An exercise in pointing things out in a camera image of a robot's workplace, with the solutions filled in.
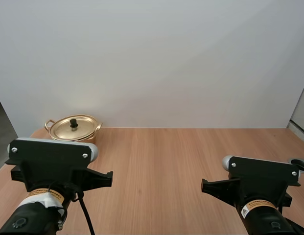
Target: metal pot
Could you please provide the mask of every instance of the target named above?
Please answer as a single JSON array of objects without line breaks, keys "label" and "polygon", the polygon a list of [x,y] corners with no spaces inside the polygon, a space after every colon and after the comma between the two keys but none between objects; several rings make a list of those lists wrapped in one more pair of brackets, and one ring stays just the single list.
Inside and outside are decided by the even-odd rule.
[{"label": "metal pot", "polygon": [[96,135],[102,123],[88,115],[74,115],[60,119],[59,121],[48,120],[45,129],[54,140],[79,141],[95,143]]}]

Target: warning label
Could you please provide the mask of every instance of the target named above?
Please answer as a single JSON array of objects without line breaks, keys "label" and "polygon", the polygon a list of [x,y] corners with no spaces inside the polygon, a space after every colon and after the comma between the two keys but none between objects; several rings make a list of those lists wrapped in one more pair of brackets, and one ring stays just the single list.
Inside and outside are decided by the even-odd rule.
[{"label": "warning label", "polygon": [[[46,193],[46,192],[47,192],[47,188],[38,188],[36,190],[31,191],[27,197]],[[63,203],[64,197],[60,193],[52,189],[49,190],[49,193],[52,194],[60,203]]]},{"label": "warning label", "polygon": [[245,219],[247,214],[256,207],[272,207],[276,209],[274,204],[272,204],[271,202],[268,202],[266,200],[254,200],[249,202],[242,208],[241,210],[242,217]]}]

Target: cable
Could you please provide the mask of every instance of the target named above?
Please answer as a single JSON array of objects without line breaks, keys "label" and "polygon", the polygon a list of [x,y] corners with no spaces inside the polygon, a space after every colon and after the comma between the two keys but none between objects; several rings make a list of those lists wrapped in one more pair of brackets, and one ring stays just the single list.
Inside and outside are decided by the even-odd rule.
[{"label": "cable", "polygon": [[88,223],[88,226],[89,226],[89,229],[90,229],[90,233],[91,235],[95,235],[95,232],[94,232],[94,229],[93,229],[93,225],[92,225],[92,222],[91,222],[91,218],[89,216],[89,213],[88,213],[88,210],[84,204],[84,201],[83,201],[83,197],[81,197],[78,193],[78,199],[79,199],[79,202],[80,202],[80,206],[82,208],[82,211],[84,213],[84,216],[87,220],[87,223]]},{"label": "cable", "polygon": [[[50,188],[53,184],[60,184],[60,185],[63,185],[65,187],[68,187],[70,189],[72,189],[76,194],[77,194],[77,197],[72,199],[72,202],[76,202],[79,200],[79,203],[80,203],[80,206],[82,208],[82,211],[84,213],[84,216],[85,216],[85,219],[87,220],[87,223],[88,223],[88,226],[89,226],[89,230],[90,230],[90,233],[91,235],[95,235],[95,232],[94,232],[94,229],[93,229],[93,225],[92,225],[92,222],[91,222],[91,218],[90,218],[90,215],[88,213],[88,210],[84,204],[84,201],[83,201],[83,196],[84,196],[84,192],[83,190],[78,187],[77,185],[74,185],[72,183],[61,183],[61,182],[58,182],[58,181],[54,181],[52,182],[49,187],[48,187],[48,192],[50,192]],[[63,222],[65,222],[66,218],[67,218],[67,210],[65,210],[64,212],[64,215],[63,215],[64,219],[63,219]]]}]

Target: wooden table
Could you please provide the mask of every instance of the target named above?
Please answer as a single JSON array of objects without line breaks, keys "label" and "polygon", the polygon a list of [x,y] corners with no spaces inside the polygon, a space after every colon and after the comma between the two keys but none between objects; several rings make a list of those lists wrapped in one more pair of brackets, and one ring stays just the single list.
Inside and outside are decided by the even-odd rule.
[{"label": "wooden table", "polygon": [[[42,129],[32,135],[48,139]],[[304,158],[304,143],[287,129],[121,129],[97,137],[89,168],[114,171],[113,186],[85,193],[96,234],[246,234],[235,209],[201,192],[202,178],[227,179],[224,156],[285,162]],[[24,184],[0,170],[0,227],[26,197]],[[283,215],[304,226],[304,174],[289,187]],[[59,234],[89,234],[78,203],[71,203]]]}]

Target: lid knob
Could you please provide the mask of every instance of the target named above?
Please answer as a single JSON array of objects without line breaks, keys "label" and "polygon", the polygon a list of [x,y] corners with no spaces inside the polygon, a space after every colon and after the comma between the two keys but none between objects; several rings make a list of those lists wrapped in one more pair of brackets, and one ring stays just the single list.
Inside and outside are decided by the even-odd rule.
[{"label": "lid knob", "polygon": [[77,119],[70,119],[70,127],[76,128],[78,126]]}]

